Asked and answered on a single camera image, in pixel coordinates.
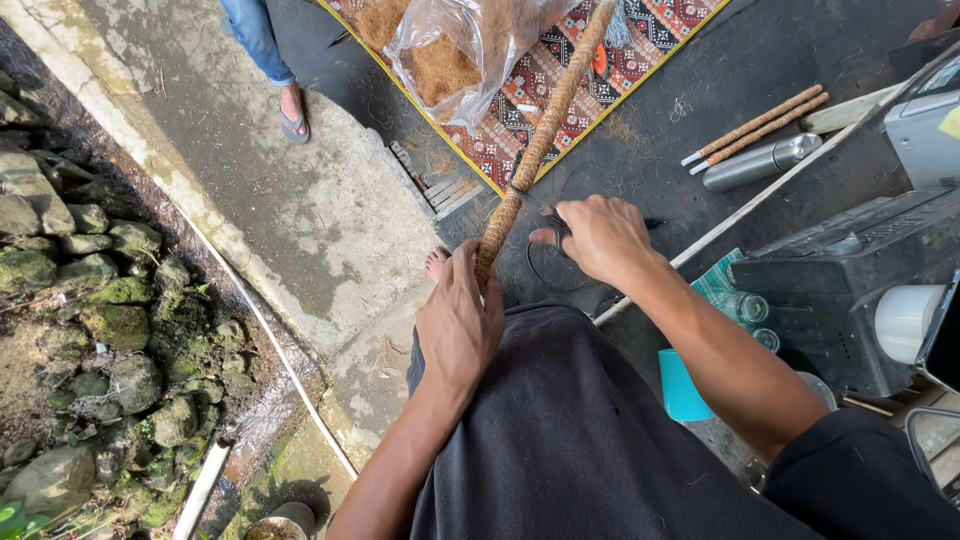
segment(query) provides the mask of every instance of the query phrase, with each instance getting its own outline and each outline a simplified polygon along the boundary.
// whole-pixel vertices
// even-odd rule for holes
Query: bucket
[[[667,415],[679,422],[694,422],[713,417],[700,392],[690,380],[684,361],[673,349],[657,351],[660,380],[663,384],[663,406]]]
[[[313,510],[304,503],[285,503],[272,514],[254,523],[244,540],[307,540],[313,537]]]

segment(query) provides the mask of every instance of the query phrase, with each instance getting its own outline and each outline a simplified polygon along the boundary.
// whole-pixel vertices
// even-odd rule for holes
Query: person's right hand
[[[596,280],[623,290],[638,270],[662,259],[650,246],[643,215],[630,203],[590,195],[585,201],[557,203],[557,212],[573,233],[564,237],[564,251]],[[551,229],[530,233],[535,243],[553,244],[554,240]]]

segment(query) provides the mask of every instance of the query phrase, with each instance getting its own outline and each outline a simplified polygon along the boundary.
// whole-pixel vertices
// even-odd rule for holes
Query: patterned mat
[[[356,13],[373,1],[318,0],[355,36]],[[520,58],[510,78],[491,100],[490,109],[475,136],[469,135],[464,128],[438,126],[424,115],[450,146],[500,195],[503,195],[511,178],[516,153],[529,143],[563,67],[573,54],[574,43],[587,27],[587,16],[597,1],[584,0],[540,36],[540,41]],[[634,40],[623,48],[606,49],[607,62],[612,64],[607,78],[596,76],[591,88],[588,78],[584,77],[566,120],[543,159],[543,167],[537,178],[542,177],[576,146],[584,135],[728,1],[626,0],[627,21],[631,23],[628,26]],[[368,50],[387,70],[394,83],[406,93],[391,71],[390,61]],[[517,105],[533,106],[539,112],[520,110]]]

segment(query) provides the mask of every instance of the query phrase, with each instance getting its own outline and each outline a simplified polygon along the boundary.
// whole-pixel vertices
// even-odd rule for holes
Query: blue cup
[[[670,418],[679,422],[713,418],[713,411],[700,397],[677,351],[663,349],[657,351],[657,357],[660,359],[660,380],[663,383],[663,406]]]

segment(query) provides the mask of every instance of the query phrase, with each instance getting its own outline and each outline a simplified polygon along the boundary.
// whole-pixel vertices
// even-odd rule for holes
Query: hand
[[[417,312],[426,363],[420,385],[452,398],[462,408],[473,398],[503,334],[500,284],[491,272],[484,301],[473,277],[473,254],[479,246],[479,240],[467,240],[453,252],[426,306]]]
[[[585,201],[563,201],[557,212],[573,236],[563,239],[564,251],[588,276],[623,290],[627,280],[662,259],[650,246],[643,215],[620,199],[590,195]],[[530,233],[530,241],[553,244],[551,229]]]

